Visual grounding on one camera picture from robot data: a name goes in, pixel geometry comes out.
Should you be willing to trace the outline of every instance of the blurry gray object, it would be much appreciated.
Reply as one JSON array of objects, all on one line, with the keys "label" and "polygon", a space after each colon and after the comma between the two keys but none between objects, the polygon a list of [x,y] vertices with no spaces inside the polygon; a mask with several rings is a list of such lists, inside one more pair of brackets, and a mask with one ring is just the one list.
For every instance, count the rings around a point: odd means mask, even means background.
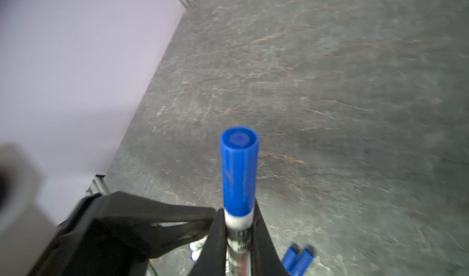
[{"label": "blurry gray object", "polygon": [[19,147],[0,145],[0,267],[26,275],[56,232],[35,203],[42,177]]},{"label": "blurry gray object", "polygon": [[86,195],[91,194],[110,194],[111,191],[109,187],[104,183],[102,175],[97,175],[94,177],[93,181],[91,182],[90,188],[86,191]]}]

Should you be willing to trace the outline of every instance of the white wall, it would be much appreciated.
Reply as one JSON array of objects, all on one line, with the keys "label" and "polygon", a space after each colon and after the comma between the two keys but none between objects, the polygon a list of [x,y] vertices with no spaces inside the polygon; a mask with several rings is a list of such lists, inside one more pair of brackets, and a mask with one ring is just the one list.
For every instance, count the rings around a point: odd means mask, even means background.
[{"label": "white wall", "polygon": [[0,0],[0,140],[58,223],[105,174],[183,14],[177,0]]}]

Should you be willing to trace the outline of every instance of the blue marker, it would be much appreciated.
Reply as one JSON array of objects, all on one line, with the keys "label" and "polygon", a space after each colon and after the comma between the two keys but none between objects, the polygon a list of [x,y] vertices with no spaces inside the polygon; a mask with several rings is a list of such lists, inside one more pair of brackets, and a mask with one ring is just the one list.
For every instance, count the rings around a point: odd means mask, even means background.
[{"label": "blue marker", "polygon": [[282,266],[285,268],[285,271],[287,273],[290,273],[291,268],[295,264],[297,256],[298,256],[298,254],[296,253],[296,251],[292,247],[290,247],[287,250],[287,252],[285,253],[285,256],[283,256]]},{"label": "blue marker", "polygon": [[250,271],[258,152],[259,136],[250,128],[232,127],[220,137],[230,275],[249,275]]}]

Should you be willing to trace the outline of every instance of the blue cap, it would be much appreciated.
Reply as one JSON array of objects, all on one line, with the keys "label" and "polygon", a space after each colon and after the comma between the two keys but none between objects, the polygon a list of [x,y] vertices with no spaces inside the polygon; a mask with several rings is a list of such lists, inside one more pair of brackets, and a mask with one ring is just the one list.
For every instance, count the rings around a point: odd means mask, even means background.
[{"label": "blue cap", "polygon": [[313,261],[313,254],[308,251],[307,249],[304,249],[301,255],[298,257],[298,260],[296,261],[295,265],[290,270],[290,275],[291,276],[302,276],[305,272],[306,269],[309,267],[309,264]]},{"label": "blue cap", "polygon": [[233,216],[245,216],[256,200],[259,136],[247,127],[232,127],[220,137],[223,204]]},{"label": "blue cap", "polygon": [[298,254],[296,253],[296,250],[294,250],[292,247],[290,247],[287,250],[287,253],[285,254],[285,256],[283,256],[282,265],[285,268],[285,271],[287,273],[290,273],[290,270],[293,267],[293,264],[295,263],[297,256]]}]

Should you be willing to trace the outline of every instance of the gray stone floor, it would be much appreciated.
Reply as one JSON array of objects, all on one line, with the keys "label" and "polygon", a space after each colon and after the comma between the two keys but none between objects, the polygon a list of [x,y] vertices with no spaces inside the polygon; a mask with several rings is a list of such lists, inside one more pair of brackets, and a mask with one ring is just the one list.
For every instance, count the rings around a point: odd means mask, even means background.
[{"label": "gray stone floor", "polygon": [[[222,207],[218,137],[261,136],[257,199],[308,275],[469,266],[469,0],[198,0],[106,181]],[[155,262],[186,275],[185,248]]]}]

